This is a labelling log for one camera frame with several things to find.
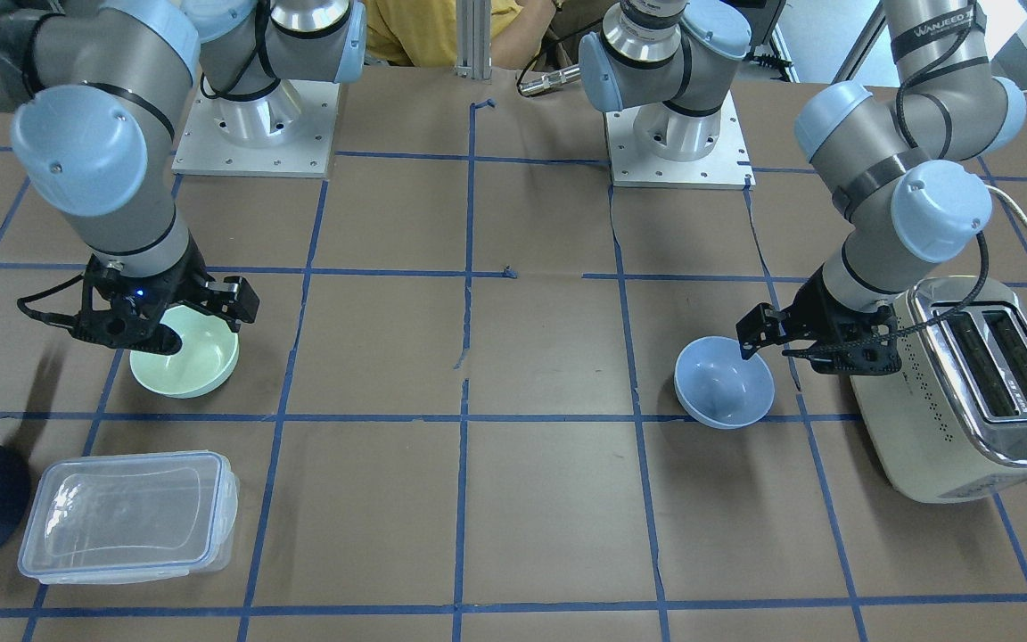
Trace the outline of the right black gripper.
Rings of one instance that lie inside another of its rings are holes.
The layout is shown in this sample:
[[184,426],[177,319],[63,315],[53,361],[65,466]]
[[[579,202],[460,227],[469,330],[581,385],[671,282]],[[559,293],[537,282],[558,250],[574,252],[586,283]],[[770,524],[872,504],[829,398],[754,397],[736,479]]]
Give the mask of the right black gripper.
[[155,276],[126,276],[93,259],[83,280],[81,310],[70,322],[70,336],[111,349],[177,354],[183,340],[162,324],[177,306],[220,318],[233,333],[256,322],[260,309],[260,297],[245,277],[216,280],[196,246],[188,246],[174,267]]

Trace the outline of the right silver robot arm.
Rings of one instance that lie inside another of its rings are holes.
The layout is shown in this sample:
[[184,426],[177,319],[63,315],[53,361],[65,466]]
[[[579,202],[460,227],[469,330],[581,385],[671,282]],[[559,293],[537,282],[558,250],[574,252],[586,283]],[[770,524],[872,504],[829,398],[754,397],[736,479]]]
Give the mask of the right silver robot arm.
[[0,1],[0,112],[31,184],[91,257],[78,312],[26,317],[75,340],[172,355],[178,305],[237,332],[259,297],[217,280],[160,172],[189,95],[254,103],[286,80],[350,84],[366,52],[358,1]]

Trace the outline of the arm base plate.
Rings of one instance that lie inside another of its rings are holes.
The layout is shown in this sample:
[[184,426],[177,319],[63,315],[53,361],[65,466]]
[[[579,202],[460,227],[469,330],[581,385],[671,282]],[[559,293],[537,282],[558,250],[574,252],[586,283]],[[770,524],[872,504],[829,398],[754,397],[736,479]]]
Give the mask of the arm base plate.
[[178,175],[326,178],[342,85],[286,80],[251,102],[194,97],[178,135]]
[[718,112],[688,117],[664,104],[604,115],[612,185],[744,190],[757,185],[734,97]]

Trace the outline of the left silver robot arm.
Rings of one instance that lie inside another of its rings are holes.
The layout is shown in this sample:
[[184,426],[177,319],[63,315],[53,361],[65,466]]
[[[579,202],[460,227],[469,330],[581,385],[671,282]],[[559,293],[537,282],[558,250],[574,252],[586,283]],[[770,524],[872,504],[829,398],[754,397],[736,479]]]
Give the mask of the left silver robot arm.
[[[986,185],[963,161],[1006,145],[1027,102],[990,72],[975,1],[884,1],[900,86],[881,102],[855,81],[803,106],[796,143],[852,226],[785,309],[762,303],[736,326],[741,358],[805,341],[791,357],[820,374],[900,370],[893,301],[982,239]],[[584,93],[600,112],[655,106],[661,122],[712,120],[752,48],[751,28],[721,1],[620,1],[579,42]]]

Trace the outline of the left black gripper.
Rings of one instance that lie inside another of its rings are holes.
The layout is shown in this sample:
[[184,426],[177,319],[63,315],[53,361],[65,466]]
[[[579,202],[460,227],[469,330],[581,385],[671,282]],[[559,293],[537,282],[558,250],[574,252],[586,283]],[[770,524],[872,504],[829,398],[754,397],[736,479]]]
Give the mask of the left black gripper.
[[785,355],[808,360],[824,375],[893,375],[901,369],[892,305],[872,312],[849,309],[828,291],[822,276],[800,288],[793,303],[775,309],[760,303],[736,324],[741,360],[753,358],[762,347],[811,341],[807,349]]

